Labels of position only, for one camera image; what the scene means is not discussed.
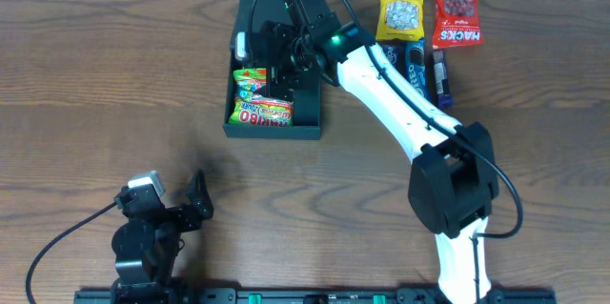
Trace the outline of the Haribo gummy bag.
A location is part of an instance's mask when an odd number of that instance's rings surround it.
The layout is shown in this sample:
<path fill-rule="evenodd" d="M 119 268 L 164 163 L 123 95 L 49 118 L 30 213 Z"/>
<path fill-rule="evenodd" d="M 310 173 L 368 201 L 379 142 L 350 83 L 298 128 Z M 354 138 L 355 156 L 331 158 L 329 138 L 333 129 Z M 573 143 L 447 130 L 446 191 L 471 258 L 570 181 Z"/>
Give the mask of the Haribo gummy bag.
<path fill-rule="evenodd" d="M 293 104 L 263 95 L 267 80 L 266 69 L 235 70 L 233 77 L 237 89 L 229 124 L 272 127 L 293 125 Z"/>

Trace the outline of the dark green box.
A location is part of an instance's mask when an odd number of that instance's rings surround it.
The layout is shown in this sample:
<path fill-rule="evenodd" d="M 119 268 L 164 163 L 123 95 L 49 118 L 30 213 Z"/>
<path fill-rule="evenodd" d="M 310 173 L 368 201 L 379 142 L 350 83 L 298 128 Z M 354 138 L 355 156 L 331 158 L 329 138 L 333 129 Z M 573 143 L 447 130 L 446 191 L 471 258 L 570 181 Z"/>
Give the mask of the dark green box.
<path fill-rule="evenodd" d="M 318 78 L 305 73 L 297 78 L 299 87 L 288 90 L 293 99 L 266 96 L 262 76 L 239 75 L 246 69 L 237 60 L 235 38 L 245 32 L 254 0 L 239 0 L 230 43 L 230 70 L 228 76 L 225 122 L 223 130 L 231 138 L 267 138 L 319 140 L 321 136 L 321 85 Z M 253 33 L 264 28 L 266 22 L 292 24 L 283 0 L 258 0 L 254 11 Z"/>

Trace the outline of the blue Eclipse mint pack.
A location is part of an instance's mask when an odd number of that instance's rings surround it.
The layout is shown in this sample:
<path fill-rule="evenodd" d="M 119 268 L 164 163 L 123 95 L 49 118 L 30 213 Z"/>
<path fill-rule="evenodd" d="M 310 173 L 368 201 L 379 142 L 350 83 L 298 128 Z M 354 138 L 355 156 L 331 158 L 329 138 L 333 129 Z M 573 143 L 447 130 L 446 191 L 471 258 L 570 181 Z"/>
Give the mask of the blue Eclipse mint pack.
<path fill-rule="evenodd" d="M 381 47 L 390 64 L 398 71 L 400 46 L 392 44 L 382 44 Z"/>

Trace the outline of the blue Oreo cookie pack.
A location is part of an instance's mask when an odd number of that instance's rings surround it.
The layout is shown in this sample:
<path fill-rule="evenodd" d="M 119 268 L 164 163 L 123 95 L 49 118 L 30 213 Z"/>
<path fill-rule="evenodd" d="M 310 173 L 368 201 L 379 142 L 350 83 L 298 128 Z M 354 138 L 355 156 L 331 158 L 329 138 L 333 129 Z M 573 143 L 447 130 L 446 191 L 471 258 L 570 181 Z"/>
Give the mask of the blue Oreo cookie pack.
<path fill-rule="evenodd" d="M 427 76 L 425 66 L 425 39 L 406 43 L 405 47 L 405 67 L 406 78 L 415 90 L 425 99 L 429 100 L 430 95 L 427 88 Z"/>

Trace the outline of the yellow snack bag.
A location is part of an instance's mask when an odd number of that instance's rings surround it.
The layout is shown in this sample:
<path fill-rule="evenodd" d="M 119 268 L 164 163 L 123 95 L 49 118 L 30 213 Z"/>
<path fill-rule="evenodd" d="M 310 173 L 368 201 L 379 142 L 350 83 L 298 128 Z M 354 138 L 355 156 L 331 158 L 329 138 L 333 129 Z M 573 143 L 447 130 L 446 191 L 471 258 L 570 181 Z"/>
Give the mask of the yellow snack bag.
<path fill-rule="evenodd" d="M 377 40 L 415 42 L 424 37 L 424 0 L 380 0 Z"/>

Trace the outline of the dark blue chocolate bar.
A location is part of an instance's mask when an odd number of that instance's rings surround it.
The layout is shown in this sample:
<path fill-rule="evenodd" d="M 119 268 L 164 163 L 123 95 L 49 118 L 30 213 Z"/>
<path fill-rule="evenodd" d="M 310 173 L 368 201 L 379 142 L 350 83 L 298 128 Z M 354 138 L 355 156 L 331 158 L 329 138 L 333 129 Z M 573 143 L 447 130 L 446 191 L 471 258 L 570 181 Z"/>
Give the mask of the dark blue chocolate bar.
<path fill-rule="evenodd" d="M 450 90 L 445 51 L 434 50 L 432 58 L 437 90 L 437 105 L 442 109 L 451 108 L 455 102 Z"/>

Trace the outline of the red Hacks candy bag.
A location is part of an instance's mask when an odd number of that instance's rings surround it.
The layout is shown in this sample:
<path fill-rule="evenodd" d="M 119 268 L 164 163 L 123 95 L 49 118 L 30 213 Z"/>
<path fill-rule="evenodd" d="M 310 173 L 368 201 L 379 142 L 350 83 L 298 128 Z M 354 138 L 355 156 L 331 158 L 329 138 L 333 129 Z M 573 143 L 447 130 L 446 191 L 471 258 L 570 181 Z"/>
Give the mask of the red Hacks candy bag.
<path fill-rule="evenodd" d="M 482 44 L 478 4 L 479 0 L 436 0 L 432 48 L 444 50 Z"/>

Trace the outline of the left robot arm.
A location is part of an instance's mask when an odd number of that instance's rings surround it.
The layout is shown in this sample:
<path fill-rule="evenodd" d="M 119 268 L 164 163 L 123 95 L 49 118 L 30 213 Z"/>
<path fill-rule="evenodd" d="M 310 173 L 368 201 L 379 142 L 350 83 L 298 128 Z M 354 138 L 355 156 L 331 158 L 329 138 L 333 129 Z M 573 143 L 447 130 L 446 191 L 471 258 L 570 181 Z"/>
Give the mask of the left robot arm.
<path fill-rule="evenodd" d="M 112 285 L 112 303 L 187 303 L 187 285 L 172 277 L 174 261 L 184 247 L 181 234 L 197 231 L 214 216 L 205 175 L 197 171 L 190 180 L 186 203 L 166 207 L 158 172 L 130 179 L 114 198 L 128 222 L 112 237 L 118 279 Z"/>

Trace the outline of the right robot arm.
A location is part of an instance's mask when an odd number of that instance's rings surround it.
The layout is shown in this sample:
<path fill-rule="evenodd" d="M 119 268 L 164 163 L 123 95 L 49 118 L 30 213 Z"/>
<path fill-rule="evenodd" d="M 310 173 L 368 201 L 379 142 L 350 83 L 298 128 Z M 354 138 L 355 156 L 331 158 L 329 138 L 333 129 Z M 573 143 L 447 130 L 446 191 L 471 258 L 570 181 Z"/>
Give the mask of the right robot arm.
<path fill-rule="evenodd" d="M 491 290 L 483 241 L 498 177 L 491 136 L 463 126 L 404 79 L 357 18 L 338 22 L 326 0 L 283 0 L 290 24 L 247 26 L 257 65 L 315 71 L 356 97 L 391 133 L 411 163 L 408 199 L 434 234 L 438 286 L 452 303 L 478 303 Z"/>

